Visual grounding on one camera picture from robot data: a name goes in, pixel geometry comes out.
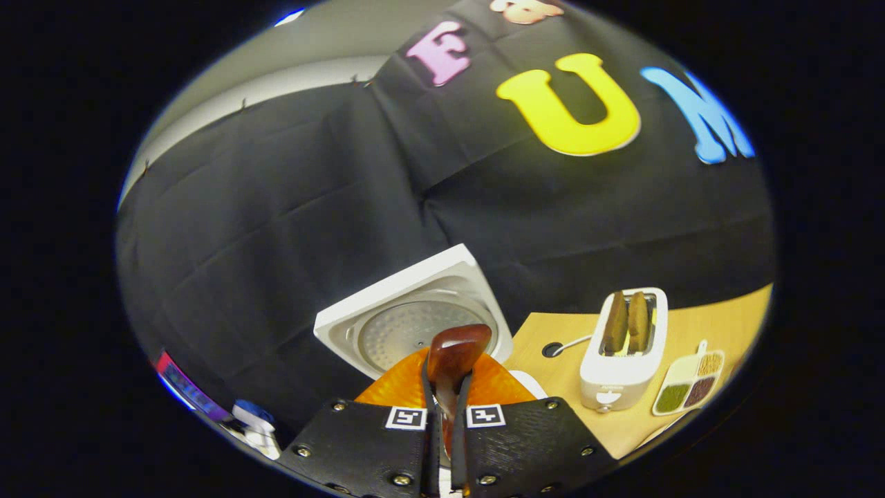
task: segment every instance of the bread slice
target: bread slice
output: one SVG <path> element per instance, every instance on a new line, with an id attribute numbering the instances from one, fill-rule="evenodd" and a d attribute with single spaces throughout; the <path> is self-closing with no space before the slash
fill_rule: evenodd
<path id="1" fill-rule="evenodd" d="M 606 354 L 615 354 L 624 347 L 627 340 L 627 301 L 624 292 L 617 291 L 609 311 L 608 322 L 603 332 L 603 350 Z"/>
<path id="2" fill-rule="evenodd" d="M 651 324 L 649 323 L 649 305 L 645 294 L 641 291 L 633 294 L 630 310 L 627 314 L 627 330 L 630 332 L 630 348 L 628 353 L 643 353 L 649 346 Z"/>

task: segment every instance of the brown wooden handle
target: brown wooden handle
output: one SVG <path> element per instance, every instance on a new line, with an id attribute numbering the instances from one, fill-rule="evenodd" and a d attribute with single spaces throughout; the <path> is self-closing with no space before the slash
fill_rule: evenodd
<path id="1" fill-rule="evenodd" d="M 436 334 L 427 354 L 427 380 L 442 409 L 442 437 L 451 455 L 451 434 L 461 381 L 470 373 L 492 338 L 488 325 L 453 327 Z"/>

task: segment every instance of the blue object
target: blue object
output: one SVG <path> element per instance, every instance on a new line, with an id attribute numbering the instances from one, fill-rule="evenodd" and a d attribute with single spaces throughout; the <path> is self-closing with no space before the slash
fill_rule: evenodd
<path id="1" fill-rule="evenodd" d="M 660 67 L 645 67 L 640 71 L 640 74 L 646 80 L 664 89 L 679 106 L 691 129 L 695 132 L 697 137 L 695 153 L 701 161 L 706 164 L 715 164 L 726 158 L 725 150 L 713 138 L 710 129 L 716 133 L 731 155 L 737 156 L 737 151 L 740 151 L 745 158 L 756 155 L 750 146 L 750 140 L 737 125 L 737 121 L 728 109 L 694 76 L 685 73 L 691 83 L 695 85 L 697 93 Z"/>
<path id="2" fill-rule="evenodd" d="M 301 17 L 301 14 L 303 14 L 303 13 L 304 13 L 304 9 L 301 9 L 300 11 L 294 11 L 294 12 L 290 13 L 288 16 L 278 20 L 277 23 L 273 25 L 273 27 L 278 27 L 281 24 L 286 24 L 287 22 L 292 22 L 293 20 Z"/>
<path id="3" fill-rule="evenodd" d="M 257 416 L 270 424 L 273 424 L 273 415 L 267 413 L 266 411 L 264 411 L 264 409 L 259 407 L 259 405 L 251 401 L 237 400 L 234 405 L 248 411 L 252 415 Z"/>
<path id="4" fill-rule="evenodd" d="M 182 403 L 184 403 L 184 406 L 188 407 L 189 409 L 195 409 L 195 408 L 194 408 L 194 405 L 191 405 L 191 404 L 188 402 L 188 400 L 185 400 L 185 399 L 184 399 L 184 396 L 182 396 L 181 394 L 179 394 L 179 393 L 178 393 L 178 390 L 176 390 L 174 387 L 172 387 L 172 385 L 169 384 L 169 381 L 166 380 L 165 377 L 163 377 L 163 376 L 160 375 L 160 374 L 157 374 L 157 375 L 160 377 L 160 380 L 163 381 L 163 385 L 166 386 L 166 389 L 168 389 L 170 393 L 172 393 L 176 398 L 178 398 L 179 401 L 181 401 Z"/>

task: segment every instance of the pink object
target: pink object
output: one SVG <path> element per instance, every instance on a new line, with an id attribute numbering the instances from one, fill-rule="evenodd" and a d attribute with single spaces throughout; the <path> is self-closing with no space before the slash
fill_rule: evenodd
<path id="1" fill-rule="evenodd" d="M 421 41 L 415 43 L 405 53 L 408 57 L 415 57 L 434 74 L 434 85 L 441 87 L 448 83 L 458 73 L 470 66 L 467 57 L 454 58 L 450 52 L 463 52 L 467 50 L 464 40 L 451 33 L 458 31 L 461 25 L 455 21 L 446 20 L 427 33 Z"/>

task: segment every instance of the blue letter m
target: blue letter m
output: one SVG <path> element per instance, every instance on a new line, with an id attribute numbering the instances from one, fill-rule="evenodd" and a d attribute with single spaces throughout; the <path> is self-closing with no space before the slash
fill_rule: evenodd
<path id="1" fill-rule="evenodd" d="M 686 76 L 695 85 L 697 93 L 660 67 L 645 67 L 640 71 L 640 74 L 646 80 L 664 89 L 679 106 L 685 119 L 689 121 L 691 129 L 695 131 L 697 137 L 695 152 L 701 161 L 715 164 L 725 160 L 725 150 L 713 138 L 710 129 L 716 133 L 731 155 L 737 156 L 737 151 L 740 151 L 745 158 L 756 155 L 750 146 L 750 140 L 747 139 L 741 127 L 737 126 L 735 118 L 728 112 L 728 109 L 691 74 L 686 73 Z"/>

